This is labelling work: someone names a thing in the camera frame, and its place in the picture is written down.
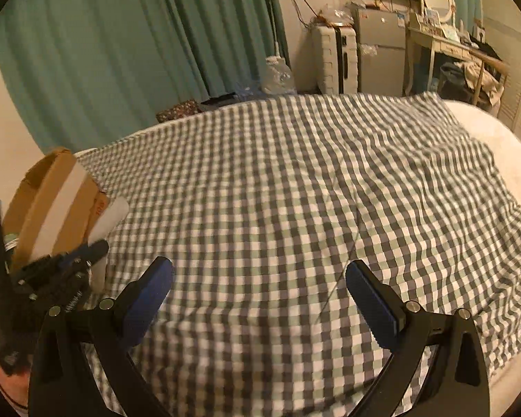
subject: refrigerator door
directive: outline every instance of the refrigerator door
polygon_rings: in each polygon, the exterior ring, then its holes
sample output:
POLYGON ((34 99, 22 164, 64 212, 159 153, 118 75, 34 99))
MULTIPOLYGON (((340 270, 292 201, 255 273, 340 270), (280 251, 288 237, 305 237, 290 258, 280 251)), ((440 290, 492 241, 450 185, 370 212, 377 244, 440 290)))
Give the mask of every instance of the refrigerator door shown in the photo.
POLYGON ((359 91, 378 96, 403 96, 405 50, 375 47, 359 57, 359 91))
POLYGON ((398 14, 359 9, 354 18, 359 44, 405 48, 405 19, 398 14))

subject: plastic bottle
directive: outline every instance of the plastic bottle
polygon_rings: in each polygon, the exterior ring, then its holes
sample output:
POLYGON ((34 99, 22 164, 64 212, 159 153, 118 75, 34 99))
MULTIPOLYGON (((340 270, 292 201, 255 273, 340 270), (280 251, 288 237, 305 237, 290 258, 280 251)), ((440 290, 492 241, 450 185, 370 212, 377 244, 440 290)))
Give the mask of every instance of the plastic bottle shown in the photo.
POLYGON ((281 57, 268 57, 266 59, 260 84, 262 91, 270 96, 297 94, 292 71, 287 66, 284 58, 281 57))

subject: white bed sheet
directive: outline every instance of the white bed sheet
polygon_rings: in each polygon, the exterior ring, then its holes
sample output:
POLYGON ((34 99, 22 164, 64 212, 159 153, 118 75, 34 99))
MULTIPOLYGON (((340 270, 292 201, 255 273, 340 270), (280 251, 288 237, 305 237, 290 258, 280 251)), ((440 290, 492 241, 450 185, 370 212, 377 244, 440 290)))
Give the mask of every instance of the white bed sheet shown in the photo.
MULTIPOLYGON (((521 142, 505 125, 480 109, 458 101, 446 103, 471 136, 489 146, 507 188, 521 204, 521 142)), ((134 134, 151 132, 159 127, 155 125, 134 134)), ((93 149, 79 152, 76 156, 90 150, 93 149)), ((490 380, 490 417, 501 417, 520 392, 521 352, 490 380)))

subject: white suitcase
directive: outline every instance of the white suitcase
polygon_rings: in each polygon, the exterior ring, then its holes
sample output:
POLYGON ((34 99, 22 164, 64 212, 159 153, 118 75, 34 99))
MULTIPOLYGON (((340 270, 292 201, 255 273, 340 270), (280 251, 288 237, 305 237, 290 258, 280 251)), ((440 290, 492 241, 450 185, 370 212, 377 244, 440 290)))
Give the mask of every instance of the white suitcase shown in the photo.
POLYGON ((355 30, 350 26, 315 26, 312 39, 321 92, 356 94, 359 84, 355 30))

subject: bed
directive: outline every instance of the bed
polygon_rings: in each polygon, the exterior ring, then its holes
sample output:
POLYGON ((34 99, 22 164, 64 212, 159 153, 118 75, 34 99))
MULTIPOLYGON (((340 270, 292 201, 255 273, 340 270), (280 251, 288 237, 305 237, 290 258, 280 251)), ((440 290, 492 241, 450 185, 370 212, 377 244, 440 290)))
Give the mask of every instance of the bed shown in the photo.
POLYGON ((172 415, 347 415, 388 356, 347 294, 355 258, 404 300, 471 310, 491 415, 520 393, 521 144, 480 110, 434 94, 285 97, 155 126, 80 161, 131 207, 109 237, 105 294, 157 255, 174 263, 132 352, 172 415))

